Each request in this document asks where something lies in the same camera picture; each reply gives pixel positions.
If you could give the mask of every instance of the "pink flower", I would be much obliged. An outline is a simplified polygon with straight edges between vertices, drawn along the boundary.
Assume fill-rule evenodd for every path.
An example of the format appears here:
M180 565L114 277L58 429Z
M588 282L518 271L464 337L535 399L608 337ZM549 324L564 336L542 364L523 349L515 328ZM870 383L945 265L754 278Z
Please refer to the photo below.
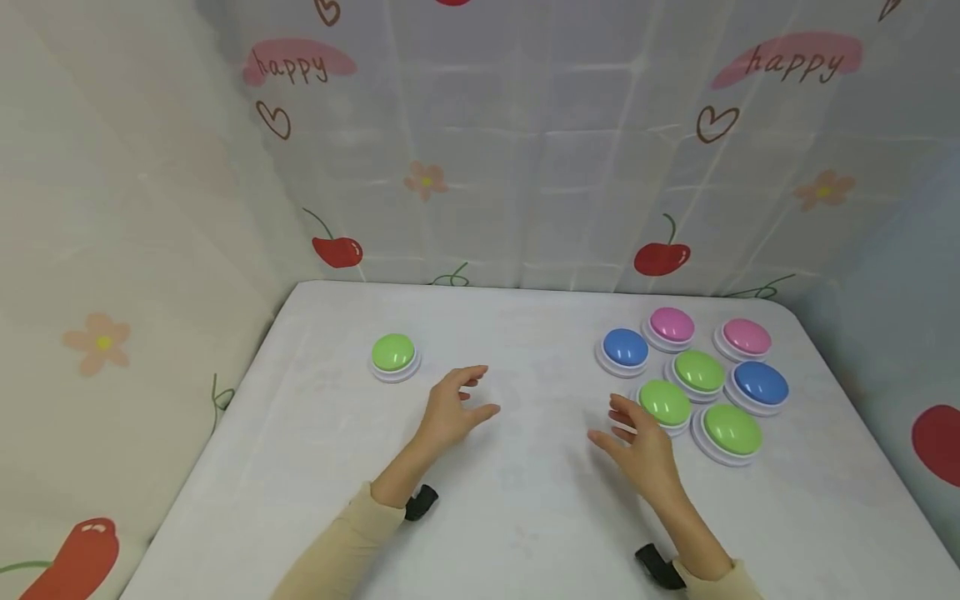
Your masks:
M420 192L420 199L430 200L430 193L443 194L448 188L444 183L444 170L435 164L424 167L419 160L410 163L410 173L413 177L403 179L403 184L411 192Z
M67 331L63 334L63 345L85 352L80 362L80 374L90 377L100 372L107 361L118 367L130 364L127 354L120 348L130 337L130 326L126 323L114 323L103 313L91 313L86 316L86 331Z
M852 177L837 178L836 171L826 170L817 176L813 185L801 185L793 195L804 201L801 212L811 210L818 202L837 206L847 201L847 192L853 189L856 180Z

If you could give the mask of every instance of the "pink paint stroke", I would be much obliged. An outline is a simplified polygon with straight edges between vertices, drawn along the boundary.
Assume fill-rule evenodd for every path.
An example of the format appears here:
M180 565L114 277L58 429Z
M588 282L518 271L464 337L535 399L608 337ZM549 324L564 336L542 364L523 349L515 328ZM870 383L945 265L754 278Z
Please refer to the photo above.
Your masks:
M756 69L755 56L761 57L761 66ZM837 67L837 71L844 75L853 73L860 68L860 62L863 61L863 44L860 40L852 36L834 34L831 32L801 32L798 34L787 34L786 36L774 37L759 44L759 50L756 46L751 46L743 54L733 59L729 65L723 68L713 79L710 85L712 89L722 89L738 84L754 73L763 72L763 67L774 56L783 57L782 67L789 68L794 57L805 57L810 63L804 63L797 67L798 77L801 77L805 69L812 65L813 57L819 55L824 59L823 65L819 68L826 73L831 58L839 59L843 57L842 62Z
M266 73L257 64L258 59L267 67ZM260 87L267 81L267 75L270 74L271 60L278 63L278 66L283 69L285 60L302 67L298 59L304 60L310 65L313 65L313 59L322 59L326 72L334 75L353 75L357 71L356 62L346 53L333 46L315 39L280 37L278 39L264 39L253 45L247 55L247 61L244 63L243 81L247 85Z

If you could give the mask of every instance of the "child's hand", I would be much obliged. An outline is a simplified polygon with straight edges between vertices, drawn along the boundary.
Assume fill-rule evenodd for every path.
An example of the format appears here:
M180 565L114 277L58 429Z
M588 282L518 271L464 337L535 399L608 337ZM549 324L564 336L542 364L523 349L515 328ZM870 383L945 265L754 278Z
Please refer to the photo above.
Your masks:
M461 402L470 394L461 392L461 387L474 387L487 372L486 365L454 369L430 390L426 410L420 428L411 444L427 449L439 457L452 446L460 443L477 425L500 412L496 404L484 404L472 410L465 409Z
M590 441L613 458L634 484L636 491L654 510L684 498L680 474L673 460L670 436L636 402L618 394L610 394L610 407L608 415L611 419L636 430L633 434L619 427L611 427L613 434L629 445L593 430L588 432Z

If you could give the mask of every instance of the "beige sleeve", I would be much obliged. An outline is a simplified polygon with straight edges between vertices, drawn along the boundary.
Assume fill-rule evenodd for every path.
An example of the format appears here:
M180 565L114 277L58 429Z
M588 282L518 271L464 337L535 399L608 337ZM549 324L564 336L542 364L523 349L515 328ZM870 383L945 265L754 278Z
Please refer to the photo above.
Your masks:
M686 597L690 600L763 600L743 561L733 561L733 570L720 581L697 579L679 560L674 561L673 566L684 579Z
M405 515L403 509L377 504L365 483L290 567L272 600L349 600L373 555Z

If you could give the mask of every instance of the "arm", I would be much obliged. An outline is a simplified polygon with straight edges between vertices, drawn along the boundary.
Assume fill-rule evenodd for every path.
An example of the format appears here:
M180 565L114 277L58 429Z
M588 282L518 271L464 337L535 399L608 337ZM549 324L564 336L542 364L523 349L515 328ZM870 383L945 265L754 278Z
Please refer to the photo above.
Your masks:
M451 446L500 407L486 404L465 410L486 366L454 369L430 390L420 428L371 484L364 484L349 505L297 559L272 600L347 600L367 572L380 545L400 526L404 507L423 475Z
M657 513L677 546L674 565L691 600L761 600L742 563L730 558L687 497L670 437L635 402L613 394L610 407L611 419L636 430L612 428L628 445L600 431L590 431L588 437L616 461Z

